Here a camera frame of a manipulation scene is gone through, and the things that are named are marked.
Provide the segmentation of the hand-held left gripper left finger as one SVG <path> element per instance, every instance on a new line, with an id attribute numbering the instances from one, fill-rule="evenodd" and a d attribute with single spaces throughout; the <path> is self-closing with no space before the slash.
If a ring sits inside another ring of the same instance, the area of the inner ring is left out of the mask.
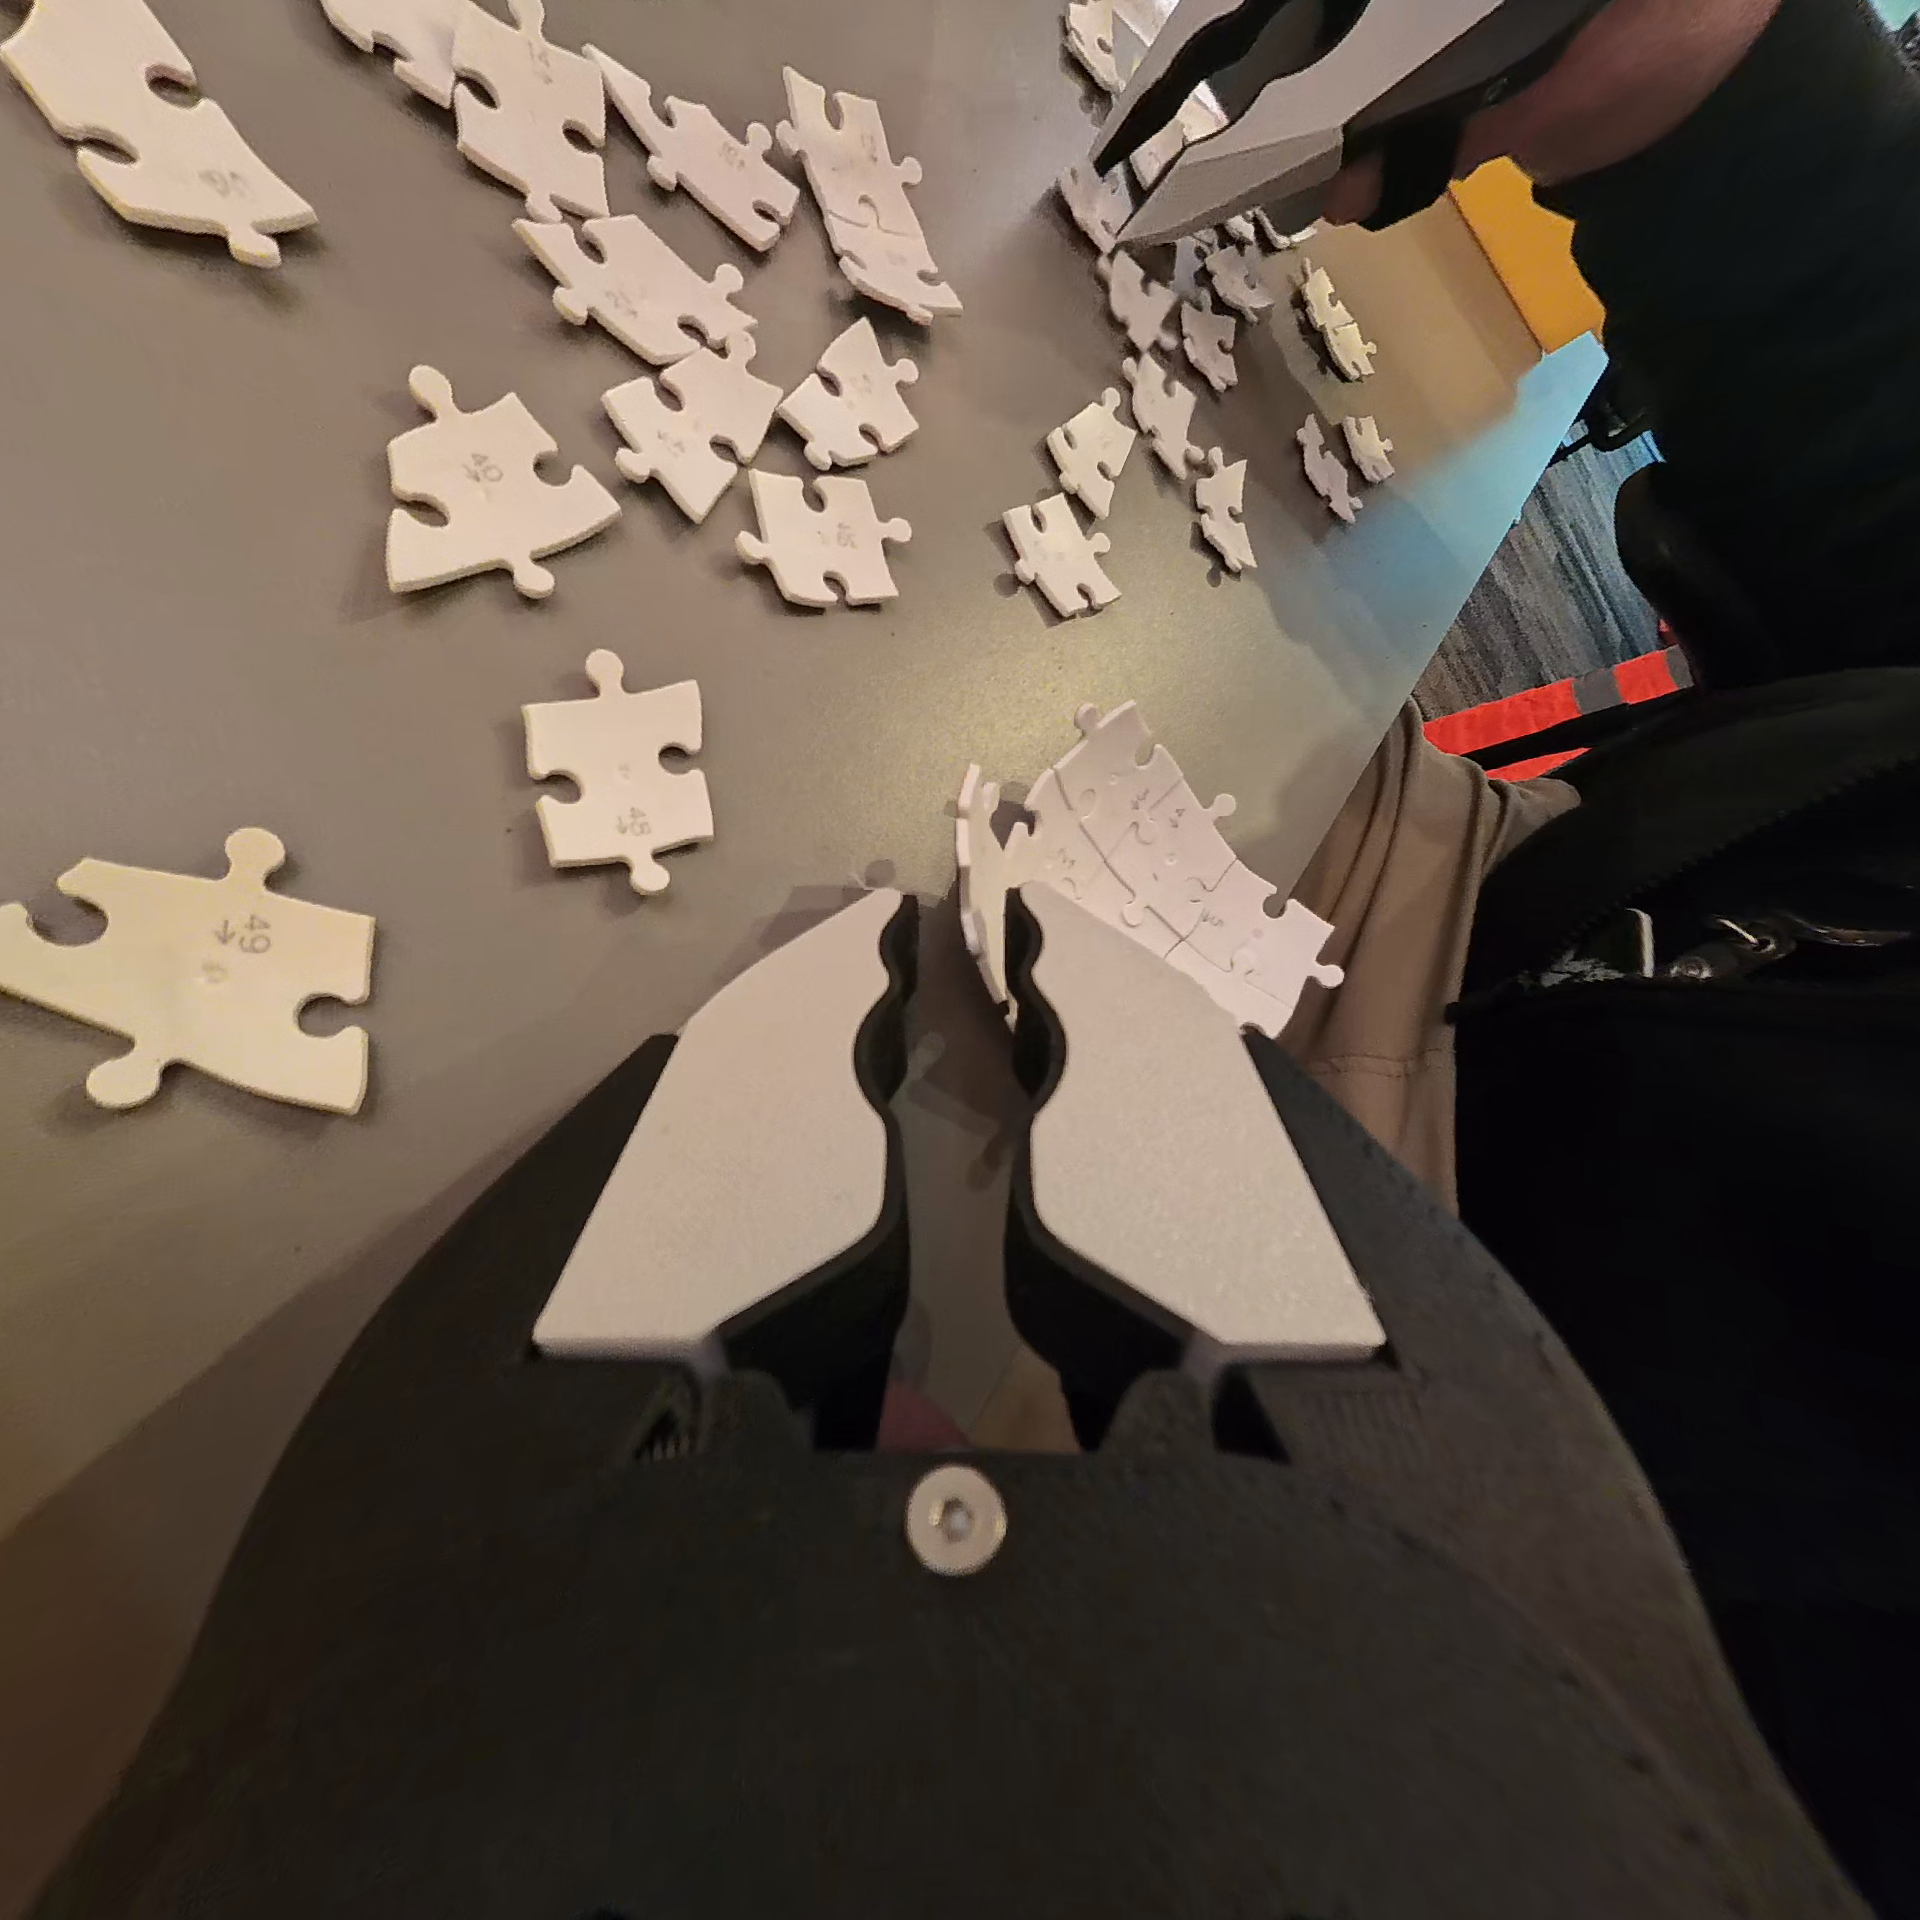
<path id="1" fill-rule="evenodd" d="M 909 1292 L 890 1101 L 919 927 L 875 887 L 682 1023 L 534 1320 L 542 1356 L 765 1374 L 822 1448 L 873 1445 Z"/>

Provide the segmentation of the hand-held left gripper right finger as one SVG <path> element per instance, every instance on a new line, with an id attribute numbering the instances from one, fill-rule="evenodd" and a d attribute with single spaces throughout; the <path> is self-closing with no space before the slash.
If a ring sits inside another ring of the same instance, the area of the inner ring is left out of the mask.
<path id="1" fill-rule="evenodd" d="M 1045 883 L 1003 908 L 1029 1093 L 1003 1237 L 1014 1328 L 1091 1451 L 1126 1391 L 1354 1365 L 1384 1328 L 1232 1015 Z"/>

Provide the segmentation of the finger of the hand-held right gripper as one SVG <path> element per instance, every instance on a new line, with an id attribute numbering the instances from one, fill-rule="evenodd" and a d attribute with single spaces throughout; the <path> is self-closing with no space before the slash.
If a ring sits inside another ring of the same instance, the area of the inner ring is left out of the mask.
<path id="1" fill-rule="evenodd" d="M 1502 3 L 1359 5 L 1337 46 L 1186 143 L 1121 224 L 1120 244 L 1169 244 L 1253 208 L 1285 226 L 1319 220 L 1349 124 L 1490 5 Z"/>
<path id="2" fill-rule="evenodd" d="M 1226 120 L 1261 86 L 1306 69 L 1337 46 L 1359 3 L 1181 3 L 1147 43 L 1126 79 L 1089 164 L 1101 175 L 1171 124 L 1198 90 L 1208 90 Z"/>

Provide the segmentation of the joined puzzle ball section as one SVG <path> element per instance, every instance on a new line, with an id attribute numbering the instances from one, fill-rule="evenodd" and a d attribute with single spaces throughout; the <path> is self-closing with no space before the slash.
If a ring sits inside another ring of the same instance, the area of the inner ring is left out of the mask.
<path id="1" fill-rule="evenodd" d="M 1337 990 L 1323 956 L 1333 925 L 1229 848 L 1217 820 L 1136 703 L 1073 714 L 1075 746 L 1030 783 L 1023 820 L 993 824 L 1001 789 L 968 765 L 955 798 L 958 919 L 990 998 L 1017 1023 L 1005 976 L 1003 908 L 1042 883 L 1195 981 L 1229 1018 L 1279 1038 L 1306 988 Z"/>

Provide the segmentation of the white puzzle pieces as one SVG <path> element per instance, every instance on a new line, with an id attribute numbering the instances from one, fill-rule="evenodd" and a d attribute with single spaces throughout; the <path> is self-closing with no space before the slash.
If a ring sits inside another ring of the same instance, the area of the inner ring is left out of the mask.
<path id="1" fill-rule="evenodd" d="M 704 522 L 632 452 L 599 384 L 664 368 L 582 326 L 521 253 L 526 194 L 458 115 L 386 91 L 303 5 L 211 6 L 239 111 L 310 187 L 251 222 L 224 150 L 178 166 L 200 214 L 130 222 L 83 160 L 141 172 L 99 111 L 50 116 L 5 66 L 5 1110 L 99 1124 L 253 1096 L 269 1136 L 424 1093 L 561 988 L 567 932 L 662 898 L 701 958 L 722 884 L 776 854 L 946 862 L 952 771 L 1026 670 L 1087 666 L 960 479 L 963 396 L 926 364 L 915 447 L 814 468 L 815 517 L 886 482 L 889 596 L 805 606 L 754 463 Z"/>

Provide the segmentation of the person's right forearm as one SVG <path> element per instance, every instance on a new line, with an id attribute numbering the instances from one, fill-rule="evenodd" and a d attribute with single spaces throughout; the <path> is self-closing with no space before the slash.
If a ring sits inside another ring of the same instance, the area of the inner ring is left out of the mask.
<path id="1" fill-rule="evenodd" d="M 1539 204 L 1673 470 L 1789 432 L 1864 463 L 1914 440 L 1914 76 L 1863 5 L 1781 5 L 1680 128 Z"/>

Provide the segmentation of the person's right hand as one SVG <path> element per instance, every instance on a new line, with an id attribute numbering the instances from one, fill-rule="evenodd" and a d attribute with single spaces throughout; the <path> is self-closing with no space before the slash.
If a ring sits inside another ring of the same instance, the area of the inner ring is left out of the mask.
<path id="1" fill-rule="evenodd" d="M 1454 178 L 1510 160 L 1561 186 L 1643 154 L 1738 66 L 1775 3 L 1614 3 L 1542 71 L 1462 131 Z"/>

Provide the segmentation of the yellow plastic bin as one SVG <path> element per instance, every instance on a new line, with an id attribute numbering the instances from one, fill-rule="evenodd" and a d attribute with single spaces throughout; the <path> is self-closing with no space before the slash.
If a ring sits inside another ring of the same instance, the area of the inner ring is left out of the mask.
<path id="1" fill-rule="evenodd" d="M 1605 311 L 1571 255 L 1571 222 L 1534 196 L 1506 157 L 1448 182 L 1448 196 L 1539 352 L 1601 336 Z"/>

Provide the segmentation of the orange fabric item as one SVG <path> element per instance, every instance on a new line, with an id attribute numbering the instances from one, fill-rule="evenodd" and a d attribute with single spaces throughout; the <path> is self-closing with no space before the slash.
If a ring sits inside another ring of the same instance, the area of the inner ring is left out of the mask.
<path id="1" fill-rule="evenodd" d="M 1435 749 L 1470 759 L 1490 776 L 1521 782 L 1555 773 L 1626 732 L 1649 707 L 1690 688 L 1689 656 L 1670 645 L 1574 679 L 1437 715 L 1424 723 L 1424 733 Z"/>

